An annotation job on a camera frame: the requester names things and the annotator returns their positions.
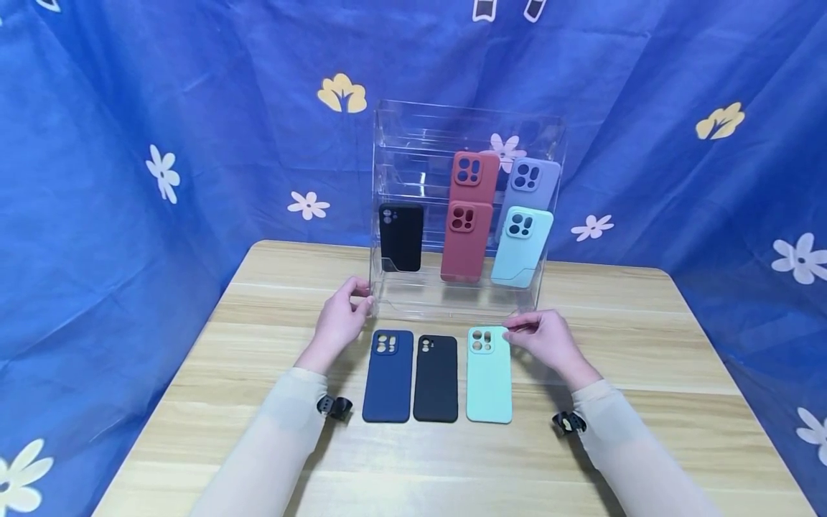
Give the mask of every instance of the acrylic display stand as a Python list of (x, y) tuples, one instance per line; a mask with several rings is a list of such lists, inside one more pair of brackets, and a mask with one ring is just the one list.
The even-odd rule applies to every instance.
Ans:
[[(509, 156), (509, 138), (529, 158), (556, 161), (565, 156), (565, 127), (559, 117), (380, 101), (375, 110), (373, 211), (370, 235), (370, 287), (374, 315), (392, 319), (454, 318), (472, 324), (497, 324), (518, 311), (537, 308), (546, 252), (526, 288), (491, 281), (497, 244), (494, 233), (508, 175), (500, 170), (494, 216), (486, 246), (482, 278), (474, 284), (448, 283), (440, 276), (454, 153), (491, 151), (492, 134), (500, 135)], [(548, 210), (554, 213), (559, 181)], [(423, 207), (422, 267), (398, 271), (380, 251), (379, 206), (417, 203)]]

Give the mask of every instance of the wood grain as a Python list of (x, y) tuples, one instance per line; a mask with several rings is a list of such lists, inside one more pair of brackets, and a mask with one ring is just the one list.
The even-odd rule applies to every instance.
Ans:
[[(278, 376), (307, 343), (323, 301), (367, 250), (288, 242), (254, 246), (95, 515), (181, 516), (206, 486)], [(813, 515), (671, 279), (658, 270), (548, 263), (541, 300), (725, 515)], [(513, 357), (514, 421), (366, 424), (374, 328), (460, 339), (452, 321), (371, 322), (330, 375), (354, 401), (328, 425), (288, 515), (622, 515), (576, 440), (549, 420), (570, 398), (547, 368)], [(336, 447), (329, 448), (329, 443)]]

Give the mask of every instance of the blue fabric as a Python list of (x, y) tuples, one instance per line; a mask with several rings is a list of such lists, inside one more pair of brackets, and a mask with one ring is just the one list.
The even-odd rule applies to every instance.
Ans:
[[(0, 457), (45, 462), (33, 515), (91, 514), (253, 242), (367, 244), (380, 98), (563, 116), (550, 257), (671, 273), (827, 515), (824, 4), (402, 5), (0, 0)], [(319, 95), (340, 72), (364, 93)]]

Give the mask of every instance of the mint green phone case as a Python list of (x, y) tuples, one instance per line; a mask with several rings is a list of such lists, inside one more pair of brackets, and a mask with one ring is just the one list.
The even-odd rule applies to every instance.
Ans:
[(505, 327), (468, 330), (466, 416), (474, 422), (511, 422), (511, 346)]
[(531, 285), (541, 264), (554, 216), (545, 210), (511, 207), (500, 229), (500, 245), (491, 269), (491, 282), (522, 289)]

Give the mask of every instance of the beige sleeve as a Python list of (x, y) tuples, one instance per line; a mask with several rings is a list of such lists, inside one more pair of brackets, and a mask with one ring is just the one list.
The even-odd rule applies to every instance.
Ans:
[(717, 517), (719, 511), (608, 381), (572, 394), (580, 438), (629, 517)]
[(322, 432), (316, 403), (326, 393), (317, 373), (282, 375), (190, 515), (280, 517)]

